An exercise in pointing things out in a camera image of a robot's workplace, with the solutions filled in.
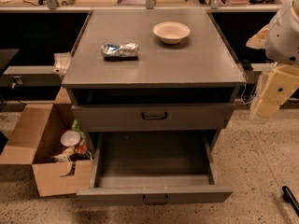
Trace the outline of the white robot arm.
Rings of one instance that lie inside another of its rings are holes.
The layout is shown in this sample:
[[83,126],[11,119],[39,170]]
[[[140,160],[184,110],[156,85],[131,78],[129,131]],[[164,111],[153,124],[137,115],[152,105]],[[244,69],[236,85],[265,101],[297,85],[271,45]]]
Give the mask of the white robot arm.
[[249,118],[265,123],[299,89],[299,0],[286,0],[271,21],[246,46],[264,49],[274,62],[258,79]]

